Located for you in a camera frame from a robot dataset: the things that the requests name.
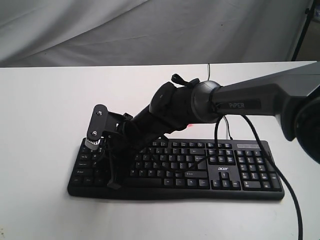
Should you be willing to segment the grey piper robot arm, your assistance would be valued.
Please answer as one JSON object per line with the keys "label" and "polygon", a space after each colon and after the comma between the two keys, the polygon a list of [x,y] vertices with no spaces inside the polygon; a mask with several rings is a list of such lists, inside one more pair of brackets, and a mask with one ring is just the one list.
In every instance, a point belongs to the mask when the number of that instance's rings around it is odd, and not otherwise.
{"label": "grey piper robot arm", "polygon": [[288,141],[297,139],[320,160],[320,64],[318,62],[222,86],[215,81],[183,80],[174,74],[136,116],[109,112],[99,104],[91,121],[106,139],[110,167],[107,187],[119,189],[132,156],[159,137],[189,124],[218,124],[225,115],[273,116]]}

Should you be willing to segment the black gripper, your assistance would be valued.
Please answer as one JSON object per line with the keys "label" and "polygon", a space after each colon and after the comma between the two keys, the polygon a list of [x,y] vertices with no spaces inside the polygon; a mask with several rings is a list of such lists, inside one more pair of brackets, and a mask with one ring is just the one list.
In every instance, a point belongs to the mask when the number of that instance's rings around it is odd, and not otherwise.
{"label": "black gripper", "polygon": [[110,173],[107,187],[118,190],[117,173],[125,173],[133,165],[134,157],[150,143],[150,113],[140,112],[135,117],[125,113],[115,113],[116,132],[105,137],[101,152],[94,161],[94,177],[106,179]]}

